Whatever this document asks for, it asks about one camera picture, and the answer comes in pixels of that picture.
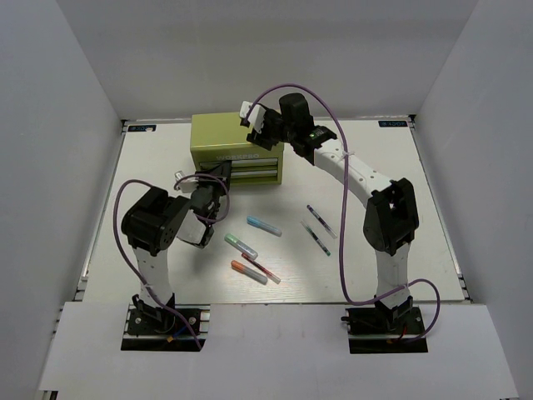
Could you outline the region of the green metal drawer box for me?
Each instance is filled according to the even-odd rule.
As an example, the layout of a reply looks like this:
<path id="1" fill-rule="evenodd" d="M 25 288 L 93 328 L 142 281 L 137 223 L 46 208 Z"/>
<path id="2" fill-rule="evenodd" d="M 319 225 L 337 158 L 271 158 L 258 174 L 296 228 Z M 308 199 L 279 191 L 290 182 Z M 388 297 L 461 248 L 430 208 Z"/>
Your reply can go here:
<path id="1" fill-rule="evenodd" d="M 190 153 L 196 169 L 206 172 L 230 162 L 232 185 L 280 184 L 284 145 L 266 150 L 247 141 L 249 127 L 236 112 L 196 114 L 192 117 Z"/>

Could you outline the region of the blue highlighter marker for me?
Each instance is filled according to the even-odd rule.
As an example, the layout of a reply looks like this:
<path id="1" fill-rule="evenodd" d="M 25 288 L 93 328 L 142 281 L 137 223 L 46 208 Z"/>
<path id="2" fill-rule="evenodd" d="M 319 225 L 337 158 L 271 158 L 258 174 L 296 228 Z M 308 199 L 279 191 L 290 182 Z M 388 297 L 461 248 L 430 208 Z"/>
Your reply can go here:
<path id="1" fill-rule="evenodd" d="M 276 237 L 280 237 L 282 235 L 281 229 L 274 227 L 271 224 L 258 219 L 257 217 L 247 216 L 247 224 L 254 228 L 261 229 L 264 232 L 270 233 Z"/>

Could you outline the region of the orange highlighter marker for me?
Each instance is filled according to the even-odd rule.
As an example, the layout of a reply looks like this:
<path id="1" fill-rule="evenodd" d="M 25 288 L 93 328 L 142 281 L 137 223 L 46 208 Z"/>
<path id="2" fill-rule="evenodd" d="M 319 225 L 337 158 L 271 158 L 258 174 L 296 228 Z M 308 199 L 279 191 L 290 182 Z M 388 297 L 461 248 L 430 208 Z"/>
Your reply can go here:
<path id="1" fill-rule="evenodd" d="M 256 281 L 256 282 L 258 282 L 258 283 L 260 283 L 262 285 L 266 285 L 267 284 L 268 278 L 265 275 L 262 275 L 259 272 L 256 272 L 256 271 L 250 269 L 249 267 L 247 267 L 244 264 L 238 262 L 237 260 L 232 260 L 231 261 L 231 267 L 232 267 L 233 270 L 239 272 L 242 275 L 245 275 L 245 276 L 253 279 L 254 281 Z"/>

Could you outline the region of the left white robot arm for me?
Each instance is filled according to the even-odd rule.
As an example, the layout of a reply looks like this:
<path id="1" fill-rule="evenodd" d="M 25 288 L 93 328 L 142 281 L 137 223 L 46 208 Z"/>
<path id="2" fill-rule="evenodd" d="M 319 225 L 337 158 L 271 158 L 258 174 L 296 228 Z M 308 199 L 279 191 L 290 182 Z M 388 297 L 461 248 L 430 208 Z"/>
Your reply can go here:
<path id="1" fill-rule="evenodd" d="M 122 218 L 122 234 L 137 260 L 133 271 L 141 280 L 134 304 L 148 311 L 147 322 L 157 332 L 168 332 L 176 322 L 168 248 L 177 239 L 196 248 L 210 242 L 214 225 L 229 213 L 230 202 L 221 209 L 221 199 L 229 198 L 231 169 L 232 163 L 225 161 L 191 175 L 179 171 L 174 188 L 181 196 L 172 197 L 167 190 L 151 185 Z"/>

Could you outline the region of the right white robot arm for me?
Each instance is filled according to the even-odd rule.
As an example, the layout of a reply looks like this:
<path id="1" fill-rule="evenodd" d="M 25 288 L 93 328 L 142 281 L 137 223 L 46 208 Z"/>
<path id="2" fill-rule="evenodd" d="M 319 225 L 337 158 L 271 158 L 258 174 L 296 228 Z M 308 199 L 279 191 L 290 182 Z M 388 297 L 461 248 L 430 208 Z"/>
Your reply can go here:
<path id="1" fill-rule="evenodd" d="M 242 103 L 241 124 L 251 128 L 247 141 L 266 150 L 290 144 L 296 155 L 342 183 L 345 196 L 353 194 L 361 202 L 363 235 L 376 253 L 377 325 L 389 333 L 397 331 L 413 303 L 407 263 L 419 218 L 412 183 L 392 180 L 348 152 L 340 132 L 315 124 L 302 94 L 289 93 L 279 104 L 275 110 Z"/>

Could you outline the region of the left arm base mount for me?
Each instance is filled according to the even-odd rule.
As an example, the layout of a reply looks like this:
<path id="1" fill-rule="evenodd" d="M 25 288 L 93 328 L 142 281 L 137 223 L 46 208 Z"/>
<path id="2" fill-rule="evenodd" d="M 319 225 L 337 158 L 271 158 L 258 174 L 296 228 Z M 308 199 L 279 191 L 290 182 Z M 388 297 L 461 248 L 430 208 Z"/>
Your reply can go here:
<path id="1" fill-rule="evenodd" d="M 208 305 L 186 305 L 177 311 L 191 325 L 201 345 L 207 340 L 210 307 Z M 199 352 L 194 337 L 185 323 L 176 316 L 163 324 L 145 316 L 132 304 L 128 307 L 127 318 L 123 329 L 122 351 L 137 352 Z"/>

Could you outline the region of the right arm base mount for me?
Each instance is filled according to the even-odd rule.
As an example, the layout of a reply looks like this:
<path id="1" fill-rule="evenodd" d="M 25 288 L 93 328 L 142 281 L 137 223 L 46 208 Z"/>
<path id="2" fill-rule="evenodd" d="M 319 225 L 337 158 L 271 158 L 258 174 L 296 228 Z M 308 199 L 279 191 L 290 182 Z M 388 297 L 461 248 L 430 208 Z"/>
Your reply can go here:
<path id="1" fill-rule="evenodd" d="M 427 353 L 425 325 L 418 307 L 390 325 L 373 307 L 347 308 L 341 323 L 347 328 L 350 354 Z"/>

